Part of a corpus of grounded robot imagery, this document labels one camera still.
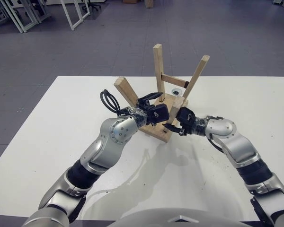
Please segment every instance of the wooden plank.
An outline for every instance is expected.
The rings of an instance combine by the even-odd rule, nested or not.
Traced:
[[[207,64],[209,58],[210,58],[210,56],[204,55],[202,57],[202,59],[200,60],[198,66],[197,66],[197,68],[196,68],[196,70],[195,70],[195,72],[193,74],[193,77],[191,78],[191,80],[190,80],[190,82],[189,82],[189,84],[188,84],[188,86],[187,86],[187,88],[186,88],[186,90],[185,90],[185,92],[183,94],[183,97],[185,99],[187,99],[189,93],[193,89],[193,87],[194,87],[195,83],[197,82],[199,76],[201,75],[205,65]]]
[[[177,116],[179,109],[182,107],[184,103],[184,97],[176,97],[174,103],[172,104],[171,110],[169,112],[169,119],[166,121],[166,124],[172,124],[174,119]]]
[[[153,0],[144,0],[146,8],[153,8]]]
[[[162,45],[156,44],[153,47],[153,57],[155,62],[155,73],[157,78],[157,88],[158,92],[163,92],[163,94],[159,97],[159,101],[163,102],[165,99],[165,89],[164,89],[164,81],[162,80],[161,74],[163,73],[163,55],[162,55]]]
[[[163,81],[168,82],[170,84],[180,86],[180,87],[186,88],[189,84],[189,82],[186,81],[186,80],[182,80],[182,79],[179,79],[179,78],[176,78],[176,77],[172,77],[172,76],[166,75],[164,73],[162,73],[161,76],[162,76]]]
[[[125,77],[119,77],[114,86],[118,89],[118,91],[122,94],[122,96],[126,99],[129,105],[136,107],[138,96],[128,83]]]
[[[170,112],[172,105],[175,101],[177,97],[176,96],[172,96],[169,94],[165,94],[165,99],[164,99],[164,104],[167,105],[167,108]],[[160,102],[158,99],[155,101],[154,103],[155,105],[159,105],[162,104],[162,102]],[[185,100],[182,106],[187,106],[188,104],[188,100]],[[177,125],[178,121],[176,119],[174,119],[173,121],[173,125]],[[140,128],[141,131],[163,141],[163,142],[168,142],[172,133],[171,131],[165,132],[165,127],[163,126],[163,124],[165,124],[165,122],[160,122],[158,123],[156,126],[151,126],[151,125],[145,125],[142,128]]]

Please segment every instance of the silver robot arm segment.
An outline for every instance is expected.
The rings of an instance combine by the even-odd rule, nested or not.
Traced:
[[[251,204],[259,219],[271,226],[284,227],[284,185],[269,170],[252,143],[237,131],[235,123],[222,117],[197,118],[186,107],[179,110],[176,118],[182,128],[171,124],[164,126],[181,136],[206,136],[215,148],[226,155],[244,180],[253,195]]]
[[[140,113],[140,118],[129,115],[105,120],[97,139],[47,191],[39,210],[23,226],[68,227],[77,218],[93,183],[117,163],[126,143],[146,123],[147,115]]]

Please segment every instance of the white table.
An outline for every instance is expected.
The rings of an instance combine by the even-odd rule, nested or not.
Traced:
[[[0,158],[1,215],[30,216],[98,136],[101,123],[115,116],[100,101],[103,89],[127,105],[115,79],[55,80]],[[157,89],[154,77],[127,79],[138,96]],[[166,92],[172,88],[166,84]],[[188,100],[198,116],[232,119],[284,183],[284,78],[201,77]],[[258,220],[250,198],[237,171],[206,138],[173,134],[165,144],[139,131],[94,184],[79,219],[116,220],[148,208],[182,207]]]

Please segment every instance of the black wire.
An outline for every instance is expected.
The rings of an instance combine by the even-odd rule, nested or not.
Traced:
[[[218,151],[220,151],[220,152],[223,153],[222,148],[220,148],[220,147],[218,147],[217,145],[215,145],[211,139],[209,139],[209,138],[207,138],[207,139],[208,139],[208,141],[214,146],[214,148],[216,148]]]
[[[106,89],[100,93],[100,99],[104,106],[109,109],[111,112],[116,113],[117,116],[122,114],[127,114],[125,111],[121,111],[120,105],[116,98],[109,93]]]

